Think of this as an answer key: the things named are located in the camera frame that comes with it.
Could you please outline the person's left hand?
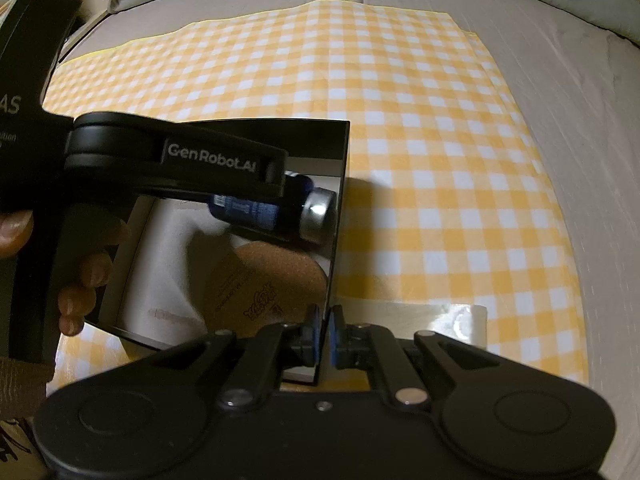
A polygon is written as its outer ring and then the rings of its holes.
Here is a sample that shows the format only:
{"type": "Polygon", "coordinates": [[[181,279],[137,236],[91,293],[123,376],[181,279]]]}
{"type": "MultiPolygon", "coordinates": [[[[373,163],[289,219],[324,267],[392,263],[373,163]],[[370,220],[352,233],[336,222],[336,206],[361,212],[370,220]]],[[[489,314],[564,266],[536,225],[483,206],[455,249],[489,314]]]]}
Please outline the person's left hand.
{"type": "Polygon", "coordinates": [[[107,247],[126,240],[117,218],[30,211],[1,217],[1,418],[35,414],[62,335],[76,336],[113,271],[107,247]]]}

